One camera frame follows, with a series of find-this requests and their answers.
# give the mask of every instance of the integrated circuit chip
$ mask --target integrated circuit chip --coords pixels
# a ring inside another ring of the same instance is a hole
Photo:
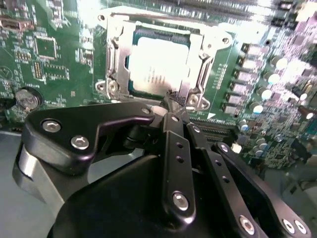
[[[317,108],[317,92],[315,93],[311,101],[309,102],[309,106],[312,108]]]
[[[284,122],[287,121],[287,118],[288,118],[288,116],[280,115],[279,118],[278,118],[278,120],[277,120],[277,122],[278,122],[278,123],[284,123]]]
[[[296,36],[293,45],[301,46],[303,44],[304,40],[305,40],[305,36],[298,35],[298,36]]]
[[[236,96],[236,95],[227,96],[228,103],[232,103],[232,104],[240,104],[241,99],[242,98],[240,96]]]
[[[241,67],[248,70],[255,70],[262,67],[263,61],[261,60],[252,60],[252,59],[244,59],[242,61]]]
[[[247,90],[247,86],[239,83],[234,83],[231,87],[232,92],[244,94]]]
[[[273,93],[272,99],[273,99],[274,101],[277,101],[277,100],[280,99],[280,97],[281,97],[281,94],[280,94],[280,93]]]
[[[35,48],[40,58],[54,60],[57,58],[56,41],[52,37],[36,36]]]
[[[226,105],[226,106],[224,106],[223,111],[224,111],[224,113],[227,113],[227,114],[235,114],[236,110],[237,110],[236,106]]]
[[[256,73],[247,73],[247,72],[239,72],[237,76],[237,80],[250,82],[256,80],[258,75]]]
[[[242,48],[243,52],[245,52],[248,55],[251,56],[260,56],[260,55],[265,55],[268,53],[269,48],[268,47],[262,47],[259,45],[244,45]]]
[[[291,128],[290,128],[290,129],[293,130],[293,131],[297,131],[300,126],[301,126],[301,125],[300,125],[299,123],[294,122],[294,123],[291,125]]]
[[[303,73],[302,73],[302,76],[303,76],[303,77],[309,77],[312,72],[313,72],[312,69],[305,68],[304,71],[303,71]]]

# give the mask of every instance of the mounting hole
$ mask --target mounting hole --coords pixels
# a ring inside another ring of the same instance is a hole
[[[216,160],[215,162],[216,162],[216,164],[217,164],[218,166],[221,166],[221,165],[222,165],[222,163],[220,163],[218,160]]]
[[[99,21],[104,21],[106,18],[105,18],[105,16],[104,15],[99,15],[98,16],[98,20]]]
[[[180,162],[181,164],[184,162],[184,159],[180,156],[176,156],[176,159],[178,162]]]
[[[229,183],[230,180],[226,177],[226,176],[222,176],[223,181],[225,181],[226,183]]]
[[[183,145],[181,143],[179,143],[179,142],[177,142],[176,145],[177,145],[178,148],[183,148]]]

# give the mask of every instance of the silver metal part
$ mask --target silver metal part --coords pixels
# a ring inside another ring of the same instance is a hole
[[[173,121],[179,121],[177,117],[172,116]]]
[[[19,168],[27,177],[32,177],[37,159],[30,155],[23,146],[20,154]]]
[[[289,233],[291,233],[291,234],[295,233],[295,228],[293,227],[293,225],[289,221],[282,219],[282,222],[284,223],[284,225],[285,225],[286,229],[289,231]]]
[[[248,218],[245,216],[240,216],[239,218],[240,224],[243,227],[243,229],[250,235],[254,235],[255,229],[253,224],[249,221]]]
[[[116,81],[112,80],[108,84],[108,92],[114,94],[119,90],[119,85]]]
[[[221,148],[224,152],[228,152],[228,148],[225,145],[221,145]]]
[[[306,228],[303,226],[302,223],[300,223],[299,221],[295,220],[295,225],[297,226],[297,228],[299,229],[299,231],[303,234],[307,234],[307,230]]]
[[[42,127],[45,131],[55,133],[60,131],[61,126],[57,121],[54,120],[46,120],[45,122],[42,123]]]
[[[197,133],[200,132],[199,128],[198,128],[197,126],[195,126],[195,125],[193,125],[193,129],[194,129],[194,131],[197,132]]]
[[[26,111],[36,109],[40,102],[38,98],[26,89],[21,89],[15,93],[15,98],[18,104]]]
[[[274,137],[274,139],[275,139],[276,142],[279,143],[279,142],[282,142],[282,141],[283,141],[284,137],[283,137],[283,135],[278,134],[278,135],[276,135],[276,136]]]
[[[173,194],[173,202],[179,210],[186,211],[188,209],[187,198],[179,192]]]
[[[142,28],[142,26],[145,26],[146,28],[152,28],[154,31],[160,29],[171,33],[176,32],[184,37],[189,37],[190,46],[185,64],[188,73],[181,77],[180,86],[176,86],[174,90],[178,91],[180,98],[186,99],[186,106],[189,106],[190,110],[201,111],[207,110],[210,107],[210,102],[204,98],[206,84],[216,52],[230,47],[233,43],[229,33],[220,29],[218,26],[204,25],[193,19],[168,16],[126,6],[103,9],[96,17],[99,24],[107,29],[107,79],[104,83],[98,82],[95,85],[98,92],[106,95],[109,99],[120,101],[142,100],[151,105],[159,104],[159,101],[146,99],[146,96],[144,98],[133,97],[129,91],[129,81],[132,79],[131,72],[128,69],[129,66],[126,67],[126,59],[127,57],[131,57],[132,54],[134,55],[132,41],[136,27]],[[160,27],[154,24],[142,23],[140,21],[133,22],[130,20],[130,17],[146,18],[153,22],[159,21],[190,27],[198,29],[199,33],[194,34],[188,30]],[[142,80],[138,80],[134,82],[134,84],[139,89],[146,88],[146,90],[144,89],[141,92],[154,95],[155,92],[159,92],[159,95],[162,94],[158,87],[163,87],[163,93],[165,93],[165,90],[169,90],[169,87],[171,87],[171,89],[173,88],[170,84],[171,82],[166,81],[165,84],[153,83],[156,81],[158,81],[157,77],[152,77],[152,79],[144,85],[142,85]]]
[[[150,110],[147,109],[147,108],[142,108],[142,111],[143,111],[145,114],[150,114]]]
[[[42,197],[39,199],[44,200],[54,217],[58,215],[65,201],[74,192],[88,185],[87,173],[69,180],[69,176],[61,175],[56,172],[56,169],[29,154],[24,146],[20,153],[18,166],[24,175],[32,179],[28,192],[31,194],[35,190],[40,192]]]
[[[160,116],[164,116],[166,113],[168,113],[168,110],[159,106],[152,106],[151,107],[152,112],[155,114],[158,114]]]
[[[78,150],[86,150],[89,146],[89,141],[86,137],[77,135],[71,138],[70,144]]]

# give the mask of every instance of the silver screw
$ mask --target silver screw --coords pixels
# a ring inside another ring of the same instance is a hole
[[[150,110],[147,109],[147,108],[142,108],[142,111],[143,111],[145,114],[150,114]]]
[[[112,80],[109,82],[108,88],[109,88],[111,93],[115,93],[119,90],[119,85],[116,81]]]
[[[58,132],[61,129],[60,124],[54,120],[46,120],[45,122],[43,122],[42,127],[45,131],[48,131],[51,133]]]
[[[89,146],[89,141],[84,136],[77,135],[71,138],[70,144],[76,149],[86,150]]]
[[[253,224],[249,221],[248,218],[245,216],[240,216],[239,218],[240,224],[242,225],[243,229],[249,233],[250,235],[254,235],[255,230]]]
[[[300,223],[299,221],[295,220],[295,225],[297,226],[297,228],[299,229],[299,231],[303,234],[307,234],[307,231],[305,229],[305,227],[303,226],[302,223]]]
[[[229,43],[229,39],[228,38],[223,38],[222,42],[224,42],[225,44],[228,44]]]
[[[198,127],[196,127],[195,125],[193,125],[193,129],[194,129],[194,131],[195,131],[195,132],[197,132],[197,133],[199,133],[199,132],[200,132],[199,128],[198,128]]]
[[[172,116],[172,119],[173,119],[174,121],[178,121],[178,118],[176,118],[176,117],[174,117],[174,116]]]
[[[228,148],[225,145],[220,146],[224,152],[228,152]]]
[[[188,103],[192,106],[195,106],[198,103],[198,96],[197,95],[191,95],[188,98]]]
[[[286,229],[289,231],[289,233],[291,233],[291,234],[295,233],[295,228],[293,227],[293,225],[289,221],[282,219],[282,222],[284,223],[284,225],[285,225]]]
[[[173,202],[179,210],[186,211],[188,209],[187,198],[179,192],[173,194]]]

